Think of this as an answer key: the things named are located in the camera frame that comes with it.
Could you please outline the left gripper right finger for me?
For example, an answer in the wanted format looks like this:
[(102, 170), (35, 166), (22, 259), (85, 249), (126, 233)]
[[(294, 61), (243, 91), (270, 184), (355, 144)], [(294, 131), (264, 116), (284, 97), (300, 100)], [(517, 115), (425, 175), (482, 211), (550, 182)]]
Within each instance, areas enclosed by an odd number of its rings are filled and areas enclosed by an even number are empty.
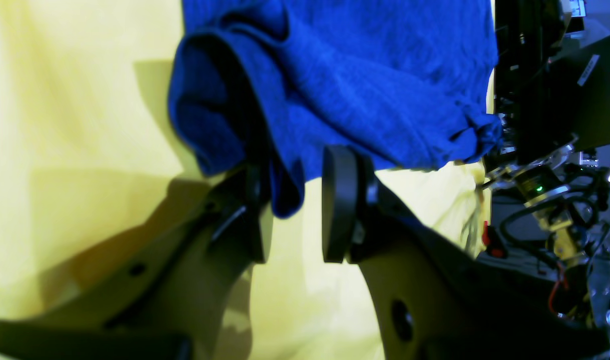
[(356, 264), (388, 360), (594, 360), (610, 334), (564, 321), (426, 227), (342, 145), (323, 153), (322, 253)]

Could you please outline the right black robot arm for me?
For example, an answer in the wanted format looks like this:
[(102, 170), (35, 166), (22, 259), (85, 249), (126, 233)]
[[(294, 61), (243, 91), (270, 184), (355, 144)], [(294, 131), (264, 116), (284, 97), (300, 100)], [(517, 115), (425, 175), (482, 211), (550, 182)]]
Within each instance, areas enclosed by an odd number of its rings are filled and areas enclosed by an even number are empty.
[(576, 89), (579, 76), (593, 69), (591, 56), (584, 69), (558, 79), (551, 57), (559, 51), (566, 16), (558, 0), (495, 1), (495, 36), (499, 62), (495, 68), (494, 109), (503, 121), (504, 143), (513, 151), (497, 153), (491, 172), (495, 191), (513, 191), (523, 209), (495, 226), (503, 258), (515, 249), (531, 256), (536, 270), (529, 285), (539, 293), (548, 286), (545, 314), (561, 330), (545, 330), (536, 339), (534, 354), (552, 360), (610, 360), (610, 257), (603, 255), (607, 227), (600, 237), (603, 208), (600, 191), (607, 181), (603, 168), (590, 168), (567, 158), (577, 135), (566, 125), (559, 104), (564, 89)]

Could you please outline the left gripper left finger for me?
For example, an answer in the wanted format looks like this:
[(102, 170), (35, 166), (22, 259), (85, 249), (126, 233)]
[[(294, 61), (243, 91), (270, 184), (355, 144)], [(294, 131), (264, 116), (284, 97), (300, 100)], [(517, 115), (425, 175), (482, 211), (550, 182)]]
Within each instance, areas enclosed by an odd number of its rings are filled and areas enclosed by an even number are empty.
[(263, 263), (266, 167), (213, 187), (195, 212), (103, 282), (44, 314), (0, 319), (0, 354), (15, 360), (211, 360), (229, 294)]

